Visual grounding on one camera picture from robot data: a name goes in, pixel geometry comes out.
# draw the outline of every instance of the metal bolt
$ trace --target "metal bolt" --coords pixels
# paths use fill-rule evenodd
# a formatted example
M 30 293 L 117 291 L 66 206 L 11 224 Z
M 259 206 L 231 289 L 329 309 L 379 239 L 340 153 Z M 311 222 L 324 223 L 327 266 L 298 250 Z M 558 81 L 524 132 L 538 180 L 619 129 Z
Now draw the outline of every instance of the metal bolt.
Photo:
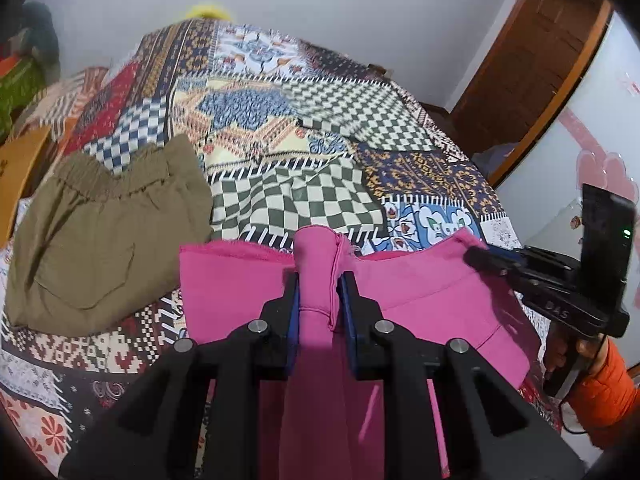
M 454 352 L 458 352 L 459 354 L 463 354 L 467 350 L 469 350 L 469 343 L 466 342 L 465 339 L 462 339 L 461 337 L 457 337 L 457 338 L 451 340 L 451 342 L 449 343 L 449 347 Z
M 183 339 L 178 339 L 178 341 L 174 343 L 174 350 L 182 354 L 184 352 L 188 352 L 189 350 L 191 350 L 193 348 L 193 345 L 194 345 L 193 339 L 189 339 L 188 337 L 185 337 Z
M 386 319 L 381 319 L 380 321 L 377 321 L 376 324 L 373 327 L 378 332 L 383 333 L 383 334 L 388 334 L 388 333 L 394 331 L 394 324 L 391 323 L 390 321 L 386 320 Z
M 268 323 L 263 319 L 254 319 L 253 321 L 249 322 L 248 326 L 251 332 L 254 332 L 257 334 L 261 334 L 262 332 L 267 330 L 267 328 L 269 327 Z

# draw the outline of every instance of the pink fabric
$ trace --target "pink fabric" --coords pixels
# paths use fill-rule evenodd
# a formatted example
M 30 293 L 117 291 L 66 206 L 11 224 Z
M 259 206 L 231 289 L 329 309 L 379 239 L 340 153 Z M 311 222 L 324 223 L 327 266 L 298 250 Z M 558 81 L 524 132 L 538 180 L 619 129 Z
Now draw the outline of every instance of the pink fabric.
M 285 388 L 261 392 L 261 405 L 282 414 L 279 428 L 273 414 L 272 423 L 262 425 L 262 464 L 270 464 L 263 478 L 383 478 L 382 388 L 351 377 L 338 323 L 335 287 L 345 270 L 386 319 L 426 340 L 463 337 L 520 386 L 540 340 L 504 281 L 481 277 L 463 262 L 471 246 L 482 242 L 459 230 L 424 251 L 356 257 L 344 236 L 309 226 L 296 233 L 293 256 L 248 242 L 181 248 L 183 308 L 198 343 L 224 338 L 258 317 L 267 300 L 282 295 L 286 274 L 300 274 L 296 366 Z M 265 456 L 276 446 L 277 467 Z

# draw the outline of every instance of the olive green pants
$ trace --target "olive green pants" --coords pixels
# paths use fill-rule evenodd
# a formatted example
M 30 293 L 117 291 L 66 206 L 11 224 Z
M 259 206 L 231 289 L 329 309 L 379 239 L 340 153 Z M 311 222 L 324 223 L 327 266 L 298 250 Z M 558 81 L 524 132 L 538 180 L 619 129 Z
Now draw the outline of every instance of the olive green pants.
M 209 239 L 212 206 L 187 136 L 145 146 L 120 176 L 73 153 L 15 236 L 9 320 L 64 336 L 109 329 L 178 286 L 180 245 Z

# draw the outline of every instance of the orange jacket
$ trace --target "orange jacket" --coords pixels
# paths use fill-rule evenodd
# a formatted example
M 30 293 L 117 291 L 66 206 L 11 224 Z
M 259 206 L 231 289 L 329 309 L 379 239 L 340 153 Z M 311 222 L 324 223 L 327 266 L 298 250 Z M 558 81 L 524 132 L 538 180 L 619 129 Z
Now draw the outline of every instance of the orange jacket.
M 634 387 L 625 362 L 609 339 L 607 361 L 596 375 L 576 384 L 568 398 L 591 443 L 601 449 L 613 446 L 626 427 L 640 424 L 632 412 L 640 406 L 640 390 Z

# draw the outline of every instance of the wall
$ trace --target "wall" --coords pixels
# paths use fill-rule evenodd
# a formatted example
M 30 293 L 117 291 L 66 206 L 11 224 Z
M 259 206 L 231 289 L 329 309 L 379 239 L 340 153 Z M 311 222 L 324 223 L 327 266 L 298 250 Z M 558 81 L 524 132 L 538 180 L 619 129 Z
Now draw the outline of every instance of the wall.
M 495 16 L 494 22 L 491 24 L 491 27 L 489 27 L 489 31 L 481 41 L 476 54 L 473 56 L 473 59 L 466 67 L 462 79 L 447 99 L 447 104 L 445 105 L 447 111 L 450 112 L 453 110 L 453 108 L 456 106 L 456 103 L 460 100 L 462 94 L 465 92 L 466 87 L 469 86 L 469 83 L 471 83 L 471 80 L 476 75 L 476 72 L 480 68 L 480 65 L 484 61 L 484 58 L 493 46 L 495 39 L 498 37 L 498 34 L 500 34 L 502 26 L 507 21 L 507 18 L 511 13 L 511 9 L 513 9 L 516 1 L 517 0 L 504 0 L 502 2 L 502 5 L 498 10 L 498 14 L 496 14 Z
M 497 189 L 520 239 L 531 238 L 577 198 L 579 182 L 613 187 L 620 194 L 635 195 L 637 202 L 639 125 L 640 48 L 624 21 L 614 14 L 567 106 Z M 629 366 L 640 362 L 638 224 L 634 245 L 624 297 L 631 323 L 618 341 Z
M 420 101 L 444 106 L 504 0 L 38 0 L 60 38 L 62 75 L 108 65 L 144 33 L 216 2 L 237 22 L 273 27 L 394 70 Z

